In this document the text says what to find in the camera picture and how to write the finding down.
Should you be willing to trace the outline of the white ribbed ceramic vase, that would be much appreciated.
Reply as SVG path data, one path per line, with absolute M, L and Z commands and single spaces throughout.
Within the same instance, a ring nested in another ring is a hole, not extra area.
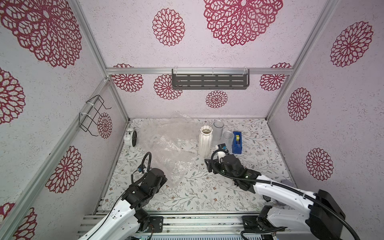
M 211 144 L 213 140 L 213 129 L 210 126 L 203 126 L 199 135 L 199 156 L 207 158 L 211 152 Z

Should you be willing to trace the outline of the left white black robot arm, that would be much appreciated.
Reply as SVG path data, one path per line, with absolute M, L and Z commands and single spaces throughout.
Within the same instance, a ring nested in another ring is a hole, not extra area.
M 112 210 L 81 240 L 125 240 L 136 232 L 144 232 L 150 224 L 150 215 L 143 209 L 166 183 L 160 169 L 149 170 L 131 184 L 119 197 Z

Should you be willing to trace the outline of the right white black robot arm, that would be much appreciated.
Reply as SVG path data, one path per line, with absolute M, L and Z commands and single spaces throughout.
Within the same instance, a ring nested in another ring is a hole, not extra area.
M 302 191 L 247 169 L 229 153 L 225 144 L 218 145 L 211 158 L 205 159 L 205 164 L 208 172 L 233 180 L 241 190 L 291 207 L 282 210 L 267 205 L 256 217 L 244 216 L 243 239 L 247 234 L 274 234 L 285 230 L 311 232 L 319 240 L 341 239 L 346 216 L 328 192 Z

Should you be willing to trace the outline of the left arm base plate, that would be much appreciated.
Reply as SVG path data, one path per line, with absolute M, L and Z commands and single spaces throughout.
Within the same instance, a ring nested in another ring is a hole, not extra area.
M 162 233 L 163 232 L 164 217 L 150 216 L 143 222 L 141 229 L 142 233 Z

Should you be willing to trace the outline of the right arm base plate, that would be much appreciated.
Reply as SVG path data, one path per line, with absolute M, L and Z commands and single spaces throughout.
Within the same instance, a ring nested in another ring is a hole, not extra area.
M 286 227 L 274 227 L 266 219 L 258 219 L 258 216 L 242 216 L 243 233 L 269 234 L 284 231 Z

